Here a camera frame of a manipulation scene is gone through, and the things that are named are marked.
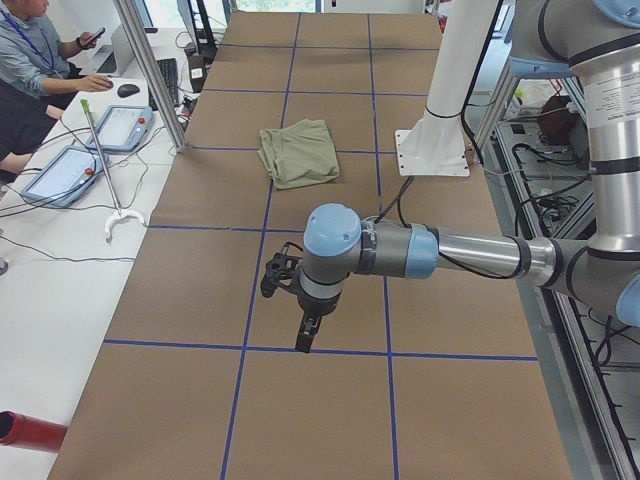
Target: folded cloth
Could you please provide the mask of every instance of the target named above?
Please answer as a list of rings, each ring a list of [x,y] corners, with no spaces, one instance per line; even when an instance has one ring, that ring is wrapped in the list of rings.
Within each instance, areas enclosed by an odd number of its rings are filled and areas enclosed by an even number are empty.
[[[260,130],[258,155],[279,190],[328,182],[340,174],[324,120],[302,120],[282,129]]]

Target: table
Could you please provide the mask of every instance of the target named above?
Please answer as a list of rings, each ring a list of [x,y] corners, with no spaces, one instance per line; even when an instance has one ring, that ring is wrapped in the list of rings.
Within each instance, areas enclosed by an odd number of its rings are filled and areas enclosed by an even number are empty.
[[[51,480],[571,478],[513,282],[353,275],[311,355],[296,299],[259,293],[313,208],[396,195],[440,40],[426,15],[234,14]],[[259,130],[303,118],[340,177],[276,191]],[[470,173],[416,178],[405,218],[497,234]]]

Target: smartphone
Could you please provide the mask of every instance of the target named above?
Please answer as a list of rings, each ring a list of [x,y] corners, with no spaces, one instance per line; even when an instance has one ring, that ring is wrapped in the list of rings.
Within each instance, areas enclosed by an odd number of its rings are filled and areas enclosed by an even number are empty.
[[[99,39],[102,35],[104,35],[104,32],[106,31],[106,29],[104,27],[102,27],[100,30],[98,30],[96,33],[94,33],[93,35],[91,35],[85,42],[85,45],[89,45],[93,42],[95,42],[97,39]]]

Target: person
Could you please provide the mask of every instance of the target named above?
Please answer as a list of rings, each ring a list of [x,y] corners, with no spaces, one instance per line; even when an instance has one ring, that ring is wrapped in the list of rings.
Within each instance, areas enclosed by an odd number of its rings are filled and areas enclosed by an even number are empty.
[[[0,80],[0,181],[13,182],[64,113]]]
[[[101,75],[80,76],[67,59],[95,48],[84,32],[62,42],[46,15],[48,0],[0,0],[0,79],[32,97],[65,109],[79,91],[113,86]]]

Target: blue shirt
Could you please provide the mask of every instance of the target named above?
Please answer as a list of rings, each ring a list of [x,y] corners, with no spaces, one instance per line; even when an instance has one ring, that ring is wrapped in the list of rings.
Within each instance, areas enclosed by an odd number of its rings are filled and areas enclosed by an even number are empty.
[[[50,95],[42,82],[46,78],[66,78],[70,71],[69,62],[58,53],[61,42],[53,23],[46,15],[20,20],[1,1],[0,9],[33,44],[0,12],[0,79],[35,98]]]

